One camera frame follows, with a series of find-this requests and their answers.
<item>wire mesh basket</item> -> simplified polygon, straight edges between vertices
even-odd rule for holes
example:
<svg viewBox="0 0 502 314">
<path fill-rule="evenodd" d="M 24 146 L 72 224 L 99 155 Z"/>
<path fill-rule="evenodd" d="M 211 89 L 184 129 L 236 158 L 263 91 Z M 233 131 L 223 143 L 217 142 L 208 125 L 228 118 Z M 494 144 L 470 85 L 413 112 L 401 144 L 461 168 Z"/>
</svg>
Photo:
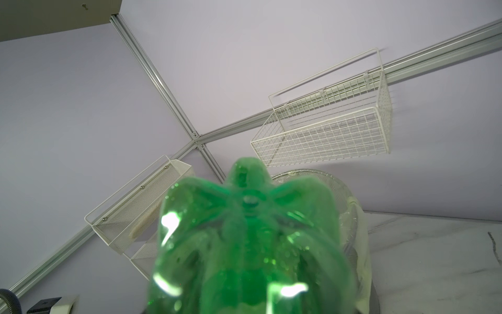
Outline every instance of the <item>wire mesh basket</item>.
<svg viewBox="0 0 502 314">
<path fill-rule="evenodd" d="M 379 66 L 279 107 L 265 121 L 251 146 L 268 166 L 390 153 L 392 104 L 380 52 L 373 48 L 291 85 L 305 82 L 376 54 Z"/>
<path fill-rule="evenodd" d="M 85 221 L 119 254 L 159 217 L 167 189 L 195 175 L 192 166 L 162 156 L 85 216 Z"/>
<path fill-rule="evenodd" d="M 157 257 L 157 232 L 141 246 L 141 248 L 131 257 L 131 263 L 146 278 L 152 276 L 155 259 Z"/>
</svg>

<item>wall-mounted basket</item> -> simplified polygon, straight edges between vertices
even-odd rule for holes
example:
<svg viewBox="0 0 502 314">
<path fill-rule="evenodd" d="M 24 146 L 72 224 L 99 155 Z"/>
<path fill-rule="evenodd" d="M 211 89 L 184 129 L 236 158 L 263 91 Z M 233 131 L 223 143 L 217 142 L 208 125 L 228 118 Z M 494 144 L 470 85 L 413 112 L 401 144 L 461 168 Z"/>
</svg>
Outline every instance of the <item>wall-mounted basket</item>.
<svg viewBox="0 0 502 314">
<path fill-rule="evenodd" d="M 272 97 L 376 54 L 378 68 L 274 107 Z M 390 153 L 392 104 L 380 52 L 365 51 L 269 96 L 251 146 L 268 166 Z"/>
<path fill-rule="evenodd" d="M 146 278 L 152 276 L 155 259 L 157 258 L 157 232 L 131 257 L 131 263 Z"/>
<path fill-rule="evenodd" d="M 162 156 L 85 216 L 85 221 L 119 254 L 159 217 L 169 187 L 195 175 L 192 166 Z"/>
</svg>

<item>basket handle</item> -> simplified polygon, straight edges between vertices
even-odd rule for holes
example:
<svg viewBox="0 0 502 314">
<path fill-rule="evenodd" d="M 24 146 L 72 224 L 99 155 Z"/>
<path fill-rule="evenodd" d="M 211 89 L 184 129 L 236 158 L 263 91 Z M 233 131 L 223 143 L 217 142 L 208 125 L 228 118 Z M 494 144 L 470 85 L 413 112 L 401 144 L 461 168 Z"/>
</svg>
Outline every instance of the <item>basket handle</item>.
<svg viewBox="0 0 502 314">
<path fill-rule="evenodd" d="M 310 81 L 310 80 L 312 80 L 312 79 L 316 79 L 316 78 L 318 78 L 318 77 L 320 77 L 320 76 L 323 76 L 323 75 L 325 75 L 326 73 L 328 73 L 328 72 L 332 71 L 334 68 L 337 68 L 337 67 L 340 67 L 340 66 L 342 66 L 342 65 L 345 65 L 345 64 L 347 64 L 347 63 L 349 63 L 349 62 L 353 61 L 354 59 L 358 59 L 358 58 L 360 58 L 360 57 L 362 57 L 362 56 L 364 56 L 364 55 L 366 55 L 366 54 L 368 54 L 368 53 L 371 53 L 371 52 L 373 52 L 373 53 L 374 53 L 374 52 L 376 52 L 376 55 L 377 55 L 377 57 L 378 57 L 378 61 L 379 61 L 379 63 L 380 63 L 380 69 L 381 69 L 381 70 L 382 70 L 382 72 L 383 72 L 383 71 L 384 71 L 384 65 L 382 64 L 382 59 L 380 58 L 380 50 L 379 50 L 377 47 L 375 47 L 375 48 L 371 48 L 371 49 L 369 49 L 369 50 L 367 50 L 367 51 L 361 52 L 360 54 L 358 54 L 358 55 L 356 55 L 356 56 L 353 56 L 353 57 L 351 57 L 351 58 L 348 58 L 348 59 L 347 59 L 347 60 L 345 60 L 345 61 L 342 61 L 342 62 L 340 62 L 340 63 L 338 63 L 338 64 L 335 64 L 335 65 L 333 65 L 332 67 L 329 67 L 329 68 L 327 68 L 327 69 L 325 69 L 325 70 L 322 70 L 322 71 L 321 71 L 321 72 L 319 72 L 319 73 L 316 73 L 316 74 L 314 74 L 314 75 L 312 75 L 312 76 L 309 76 L 309 77 L 307 77 L 307 78 L 305 78 L 305 79 L 302 79 L 301 81 L 296 82 L 296 83 L 294 83 L 293 85 L 290 85 L 290 86 L 288 86 L 288 87 L 286 87 L 286 88 L 284 88 L 284 89 L 281 89 L 281 90 L 279 90 L 279 91 L 277 91 L 277 92 L 275 92 L 275 93 L 273 93 L 273 94 L 270 94 L 270 95 L 269 95 L 269 101 L 270 101 L 270 104 L 272 105 L 272 109 L 273 109 L 274 111 L 276 110 L 276 108 L 274 107 L 274 104 L 272 103 L 272 98 L 273 98 L 273 97 L 275 97 L 275 96 L 277 96 L 277 95 L 280 95 L 280 94 L 282 94 L 282 93 L 284 93 L 284 92 L 290 91 L 290 90 L 292 90 L 292 89 L 294 89 L 294 88 L 296 88 L 296 87 L 298 87 L 298 86 L 302 85 L 302 84 L 303 84 L 303 83 L 305 83 L 306 81 Z"/>
</svg>

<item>black hose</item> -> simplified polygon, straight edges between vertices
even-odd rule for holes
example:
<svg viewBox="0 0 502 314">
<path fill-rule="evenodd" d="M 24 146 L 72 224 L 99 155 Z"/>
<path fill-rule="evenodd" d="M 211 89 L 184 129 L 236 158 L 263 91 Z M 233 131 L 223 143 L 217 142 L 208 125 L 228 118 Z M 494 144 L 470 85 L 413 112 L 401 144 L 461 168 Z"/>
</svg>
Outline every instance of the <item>black hose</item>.
<svg viewBox="0 0 502 314">
<path fill-rule="evenodd" d="M 0 289 L 0 299 L 4 300 L 11 314 L 23 314 L 18 297 L 10 290 Z"/>
</svg>

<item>aluminum rail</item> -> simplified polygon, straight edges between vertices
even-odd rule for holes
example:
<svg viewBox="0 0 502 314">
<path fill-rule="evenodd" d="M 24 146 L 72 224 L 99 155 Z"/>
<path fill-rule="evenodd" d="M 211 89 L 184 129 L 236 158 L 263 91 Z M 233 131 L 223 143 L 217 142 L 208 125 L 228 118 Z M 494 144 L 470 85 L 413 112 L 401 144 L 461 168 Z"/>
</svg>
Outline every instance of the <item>aluminum rail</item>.
<svg viewBox="0 0 502 314">
<path fill-rule="evenodd" d="M 130 28 L 127 26 L 127 23 L 124 21 L 120 14 L 115 14 L 110 17 L 111 24 L 118 31 L 125 44 L 129 47 L 129 49 L 133 52 L 134 56 L 137 58 L 148 77 L 152 80 L 153 84 L 159 91 L 160 95 L 172 110 L 178 121 L 181 123 L 182 127 L 185 129 L 187 134 L 190 136 L 192 140 L 195 141 L 196 144 L 199 144 L 199 134 L 193 127 L 188 117 L 183 112 L 183 109 L 180 107 L 173 94 L 167 87 L 166 83 L 160 76 L 160 73 L 157 71 L 141 45 L 138 43 Z M 202 153 L 202 157 L 207 162 L 211 170 L 214 172 L 218 180 L 223 183 L 225 180 L 225 174 L 221 171 L 221 168 L 218 166 L 214 158 L 212 158 L 211 153 L 205 145 L 198 145 L 199 151 Z"/>
<path fill-rule="evenodd" d="M 169 157 L 169 159 L 182 159 L 195 148 L 197 148 L 197 143 L 195 141 L 190 141 L 185 146 L 183 146 L 183 148 L 180 149 L 176 154 L 174 154 L 172 157 Z"/>
<path fill-rule="evenodd" d="M 384 65 L 389 85 L 472 59 L 502 48 L 502 19 Z M 263 125 L 272 114 L 268 109 L 199 136 L 210 143 Z"/>
</svg>

